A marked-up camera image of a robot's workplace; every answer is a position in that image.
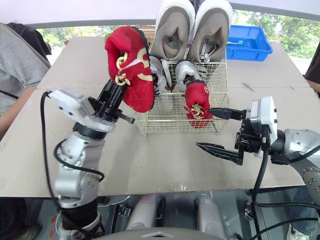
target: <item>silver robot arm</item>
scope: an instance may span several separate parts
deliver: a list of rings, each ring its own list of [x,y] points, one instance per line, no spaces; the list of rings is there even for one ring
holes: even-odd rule
[[[288,159],[300,157],[320,145],[320,134],[308,130],[284,130],[285,143],[281,154]],[[320,151],[290,163],[300,174],[314,203],[320,206]]]
[[[65,89],[48,95],[67,117],[76,121],[73,132],[54,150],[60,163],[55,191],[62,215],[61,240],[97,236],[101,225],[97,197],[99,182],[104,178],[98,168],[104,138],[114,130],[119,118],[131,124],[135,121],[118,109],[125,92],[126,86],[110,80],[97,99]]]
[[[212,108],[208,112],[221,119],[242,121],[235,138],[234,148],[238,152],[227,150],[221,145],[198,142],[197,145],[200,148],[213,156],[242,165],[244,152],[254,153],[256,157],[262,158],[262,148],[266,147],[266,136],[262,129],[267,126],[270,140],[267,148],[270,151],[271,162],[278,165],[291,165],[302,177],[314,203],[320,206],[320,151],[316,151],[305,159],[303,157],[298,161],[296,159],[320,146],[319,133],[308,129],[277,130],[277,109],[272,96],[253,101],[250,109],[241,111]]]

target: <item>red sneaker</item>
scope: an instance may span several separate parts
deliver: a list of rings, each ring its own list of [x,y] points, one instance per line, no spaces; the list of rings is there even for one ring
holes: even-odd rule
[[[202,129],[210,123],[213,115],[207,112],[210,109],[209,90],[204,81],[192,80],[186,86],[184,109],[188,112],[186,117],[189,120],[197,119],[197,121],[189,121],[191,126],[196,129]]]
[[[128,85],[123,101],[140,113],[152,109],[154,83],[144,33],[136,27],[119,27],[108,36],[105,50],[111,79],[118,85]]]

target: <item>white wire basket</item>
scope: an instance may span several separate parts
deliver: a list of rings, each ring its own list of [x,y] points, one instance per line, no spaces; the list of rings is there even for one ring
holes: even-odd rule
[[[137,26],[147,38],[151,47],[154,36],[154,26]],[[172,86],[177,84],[175,68],[177,62],[169,61],[169,70]],[[204,72],[200,74],[209,90],[209,102],[211,108],[228,108],[228,78],[227,62],[196,63],[195,67]],[[187,132],[215,132],[219,134],[226,120],[213,117],[212,119],[187,119],[187,111],[184,109],[185,93],[176,88],[172,93],[163,93],[156,96],[152,110],[146,113],[137,113],[136,123],[142,134],[148,133],[187,133]]]

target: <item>blue bin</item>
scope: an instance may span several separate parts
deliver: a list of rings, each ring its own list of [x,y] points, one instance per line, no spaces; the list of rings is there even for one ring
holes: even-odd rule
[[[228,41],[243,41],[243,44],[228,44],[227,59],[264,61],[273,52],[263,29],[258,26],[231,25]]]

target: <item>beige tabletop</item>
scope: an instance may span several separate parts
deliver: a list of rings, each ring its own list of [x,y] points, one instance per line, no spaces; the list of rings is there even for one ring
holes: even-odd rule
[[[278,109],[280,129],[308,128],[320,132],[320,102],[277,42],[264,62],[228,60],[230,107],[245,109],[251,101],[272,95]],[[104,40],[76,37],[22,109],[0,142],[0,196],[48,197],[40,121],[43,89],[67,87],[96,97],[108,78]],[[122,103],[127,115],[133,111]],[[74,122],[50,99],[45,107],[47,149],[51,180],[58,163],[52,154],[68,137]],[[99,170],[106,178],[100,195],[126,195],[200,190],[249,189],[254,186],[261,159],[246,153],[243,166],[209,155],[196,142],[209,142],[233,149],[240,122],[228,121],[215,133],[153,133],[144,137],[136,125],[119,120],[105,138]],[[263,187],[303,184],[290,166],[269,163]]]

